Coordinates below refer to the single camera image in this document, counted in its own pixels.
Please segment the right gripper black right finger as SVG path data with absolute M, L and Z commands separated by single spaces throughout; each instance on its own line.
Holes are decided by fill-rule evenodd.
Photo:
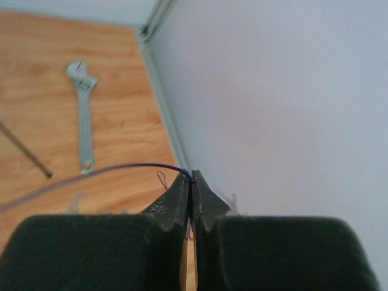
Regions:
M 379 290 L 364 249 L 343 220 L 241 216 L 192 173 L 198 290 Z

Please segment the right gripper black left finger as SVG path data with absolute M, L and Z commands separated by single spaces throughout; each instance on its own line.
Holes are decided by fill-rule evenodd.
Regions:
M 2 290 L 184 290 L 190 180 L 137 214 L 34 215 L 1 255 Z

